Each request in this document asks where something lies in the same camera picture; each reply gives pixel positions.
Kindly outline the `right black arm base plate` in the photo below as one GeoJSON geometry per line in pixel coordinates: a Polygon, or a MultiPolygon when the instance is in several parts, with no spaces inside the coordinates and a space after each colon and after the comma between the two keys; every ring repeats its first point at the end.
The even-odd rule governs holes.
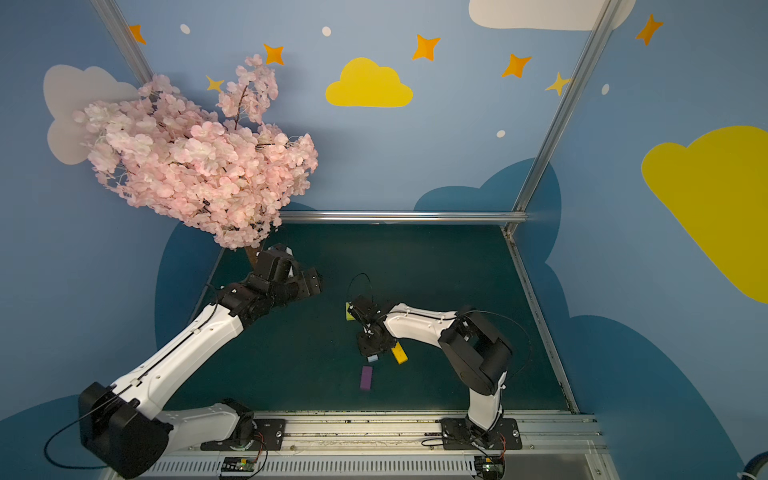
{"type": "Polygon", "coordinates": [[[502,418],[489,431],[483,431],[468,418],[442,418],[439,424],[443,446],[447,450],[490,452],[523,448],[520,429],[513,418],[502,418]]]}

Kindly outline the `yellow block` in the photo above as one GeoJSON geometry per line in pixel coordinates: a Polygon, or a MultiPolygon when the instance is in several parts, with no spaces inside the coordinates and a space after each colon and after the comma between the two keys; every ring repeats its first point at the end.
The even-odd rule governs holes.
{"type": "Polygon", "coordinates": [[[408,361],[408,356],[399,342],[395,343],[395,346],[391,348],[391,352],[398,364],[402,365],[408,361]]]}

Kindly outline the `lime green block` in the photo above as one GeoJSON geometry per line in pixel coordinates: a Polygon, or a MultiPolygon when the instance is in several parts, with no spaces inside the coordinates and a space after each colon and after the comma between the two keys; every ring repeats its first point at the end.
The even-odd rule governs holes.
{"type": "Polygon", "coordinates": [[[355,317],[352,314],[351,303],[350,302],[346,302],[345,303],[345,320],[346,321],[355,321],[355,317]]]}

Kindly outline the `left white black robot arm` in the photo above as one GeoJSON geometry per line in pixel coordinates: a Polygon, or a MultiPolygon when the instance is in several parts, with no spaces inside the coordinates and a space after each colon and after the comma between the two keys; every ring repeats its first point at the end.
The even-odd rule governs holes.
{"type": "Polygon", "coordinates": [[[257,256],[252,272],[231,283],[178,335],[141,365],[78,398],[81,444],[125,479],[148,471],[163,455],[205,443],[265,450],[251,410],[231,399],[168,411],[175,392],[211,356],[277,307],[320,294],[316,269],[301,269],[281,244],[257,256]]]}

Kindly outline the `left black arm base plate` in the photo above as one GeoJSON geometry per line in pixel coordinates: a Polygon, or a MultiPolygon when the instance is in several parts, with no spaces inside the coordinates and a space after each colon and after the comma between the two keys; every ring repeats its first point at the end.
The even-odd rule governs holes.
{"type": "Polygon", "coordinates": [[[224,440],[200,445],[202,451],[279,451],[282,448],[286,420],[280,418],[241,419],[233,433],[224,440]]]}

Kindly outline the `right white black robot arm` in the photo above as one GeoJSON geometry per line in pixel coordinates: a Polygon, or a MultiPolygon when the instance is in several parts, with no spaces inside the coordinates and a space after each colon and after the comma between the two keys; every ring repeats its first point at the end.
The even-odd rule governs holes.
{"type": "Polygon", "coordinates": [[[402,340],[418,341],[443,352],[469,390],[466,417],[441,421],[449,449],[502,448],[502,396],[513,352],[506,337],[481,311],[463,308],[438,312],[404,303],[380,306],[359,296],[347,304],[346,314],[362,325],[357,344],[364,357],[391,352],[402,363],[406,360],[402,340]]]}

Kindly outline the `purple block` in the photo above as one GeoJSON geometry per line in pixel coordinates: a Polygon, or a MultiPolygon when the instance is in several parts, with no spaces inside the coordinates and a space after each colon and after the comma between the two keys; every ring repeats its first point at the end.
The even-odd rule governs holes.
{"type": "Polygon", "coordinates": [[[363,366],[361,369],[359,388],[362,391],[370,391],[372,387],[373,367],[363,366]]]}

